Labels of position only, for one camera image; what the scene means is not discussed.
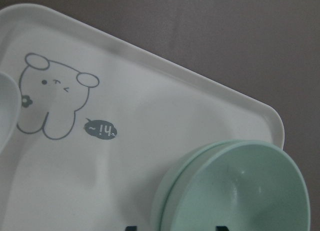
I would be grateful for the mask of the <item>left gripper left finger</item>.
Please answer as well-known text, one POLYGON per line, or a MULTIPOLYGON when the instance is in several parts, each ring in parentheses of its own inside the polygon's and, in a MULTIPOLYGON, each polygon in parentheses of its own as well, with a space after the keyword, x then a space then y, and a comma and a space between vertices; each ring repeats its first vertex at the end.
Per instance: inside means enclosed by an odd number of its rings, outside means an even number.
POLYGON ((127 226, 125 231, 137 231, 137 226, 127 226))

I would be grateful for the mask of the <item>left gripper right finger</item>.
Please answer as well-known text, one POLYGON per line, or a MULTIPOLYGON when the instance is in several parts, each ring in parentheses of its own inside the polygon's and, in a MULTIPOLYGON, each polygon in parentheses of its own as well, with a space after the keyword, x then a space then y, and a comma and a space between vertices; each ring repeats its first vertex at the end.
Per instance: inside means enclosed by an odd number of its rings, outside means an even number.
POLYGON ((216 226, 216 231, 229 231, 227 226, 216 226))

